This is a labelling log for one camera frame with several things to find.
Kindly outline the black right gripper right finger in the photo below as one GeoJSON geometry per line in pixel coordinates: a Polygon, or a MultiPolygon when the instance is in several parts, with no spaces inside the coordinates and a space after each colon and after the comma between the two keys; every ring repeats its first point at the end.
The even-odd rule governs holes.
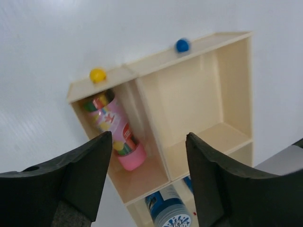
{"type": "Polygon", "coordinates": [[[300,227],[303,172],[275,175],[214,149],[194,133],[187,162],[201,227],[300,227]]]}

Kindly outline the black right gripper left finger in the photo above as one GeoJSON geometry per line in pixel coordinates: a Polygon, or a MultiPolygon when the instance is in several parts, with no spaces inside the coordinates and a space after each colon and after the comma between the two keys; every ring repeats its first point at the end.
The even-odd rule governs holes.
{"type": "Polygon", "coordinates": [[[112,134],[49,161],[0,175],[3,227],[89,227],[96,221],[112,134]]]}

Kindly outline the pink capped marker bottle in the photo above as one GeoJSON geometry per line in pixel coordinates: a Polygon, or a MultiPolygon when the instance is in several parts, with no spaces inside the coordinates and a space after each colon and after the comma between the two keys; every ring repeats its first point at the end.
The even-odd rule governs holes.
{"type": "Polygon", "coordinates": [[[114,153],[125,170],[132,171],[145,161],[145,148],[135,137],[128,117],[113,90],[108,89],[87,97],[82,107],[98,130],[112,133],[114,153]]]}

